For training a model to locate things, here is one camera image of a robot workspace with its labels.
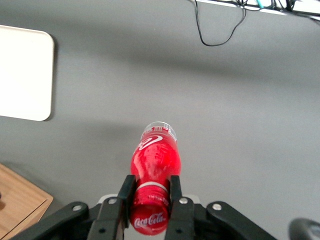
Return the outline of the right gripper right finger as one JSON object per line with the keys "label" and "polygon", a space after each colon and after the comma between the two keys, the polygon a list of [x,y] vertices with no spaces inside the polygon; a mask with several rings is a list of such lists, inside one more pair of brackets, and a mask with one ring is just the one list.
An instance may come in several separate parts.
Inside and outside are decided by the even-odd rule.
{"label": "right gripper right finger", "polygon": [[170,177],[171,212],[165,240],[193,240],[195,237],[194,202],[182,194],[180,177]]}

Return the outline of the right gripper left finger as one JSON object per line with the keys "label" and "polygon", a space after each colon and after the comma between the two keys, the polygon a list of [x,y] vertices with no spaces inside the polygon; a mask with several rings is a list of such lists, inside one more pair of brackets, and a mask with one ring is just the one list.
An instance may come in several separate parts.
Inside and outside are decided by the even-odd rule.
{"label": "right gripper left finger", "polygon": [[123,240],[130,223],[136,177],[127,175],[117,196],[105,199],[88,233],[88,240]]}

